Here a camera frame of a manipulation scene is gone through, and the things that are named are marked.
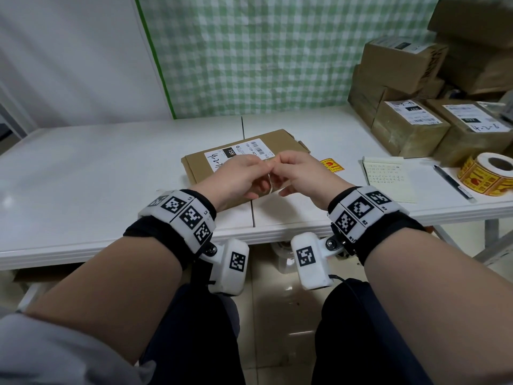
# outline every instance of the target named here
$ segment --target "dark pants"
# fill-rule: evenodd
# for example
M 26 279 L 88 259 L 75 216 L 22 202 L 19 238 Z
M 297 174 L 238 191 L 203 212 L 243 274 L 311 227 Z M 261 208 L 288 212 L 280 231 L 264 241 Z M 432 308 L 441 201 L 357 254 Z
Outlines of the dark pants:
M 157 363 L 151 384 L 243 384 L 232 304 L 204 286 L 182 286 L 140 360 Z M 431 383 L 367 282 L 348 279 L 329 294 L 316 354 L 312 384 Z

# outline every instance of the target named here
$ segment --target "checkered curtain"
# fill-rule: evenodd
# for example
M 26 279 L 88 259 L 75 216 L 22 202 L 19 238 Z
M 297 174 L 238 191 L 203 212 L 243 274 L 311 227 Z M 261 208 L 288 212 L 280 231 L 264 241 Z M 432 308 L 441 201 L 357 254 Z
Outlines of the checkered curtain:
M 136 0 L 176 118 L 346 102 L 363 45 L 432 38 L 438 0 Z

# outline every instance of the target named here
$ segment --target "black pen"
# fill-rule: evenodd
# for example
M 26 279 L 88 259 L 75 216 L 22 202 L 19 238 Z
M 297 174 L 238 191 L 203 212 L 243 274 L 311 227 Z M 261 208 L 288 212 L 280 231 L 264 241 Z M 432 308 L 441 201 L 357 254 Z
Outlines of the black pen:
M 463 188 L 463 185 L 459 184 L 454 178 L 452 178 L 449 174 L 447 174 L 441 167 L 434 165 L 434 170 L 443 177 L 443 179 L 447 182 L 449 182 L 449 185 L 455 188 L 460 194 L 465 197 L 465 199 L 469 200 L 469 202 L 476 203 L 478 202 L 472 195 Z

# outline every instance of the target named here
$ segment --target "roll of labels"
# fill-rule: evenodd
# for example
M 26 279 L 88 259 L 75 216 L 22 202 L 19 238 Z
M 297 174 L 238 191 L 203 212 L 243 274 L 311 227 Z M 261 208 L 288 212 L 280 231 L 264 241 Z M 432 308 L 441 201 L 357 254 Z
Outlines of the roll of labels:
M 458 179 L 477 193 L 502 196 L 513 189 L 513 159 L 492 152 L 471 156 L 460 169 Z

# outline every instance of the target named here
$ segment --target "hand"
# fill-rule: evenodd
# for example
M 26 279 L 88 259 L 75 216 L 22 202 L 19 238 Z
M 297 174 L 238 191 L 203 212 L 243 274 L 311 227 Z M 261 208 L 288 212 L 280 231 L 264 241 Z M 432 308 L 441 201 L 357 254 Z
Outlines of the hand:
M 273 187 L 280 188 L 286 181 L 290 181 L 290 185 L 279 191 L 280 196 L 301 193 L 310 197 L 318 208 L 324 210 L 328 209 L 335 196 L 354 186 L 305 152 L 283 151 L 273 161 Z
M 190 187 L 204 195 L 217 211 L 230 200 L 244 196 L 249 200 L 271 190 L 269 173 L 273 164 L 255 155 L 236 155 L 200 183 Z

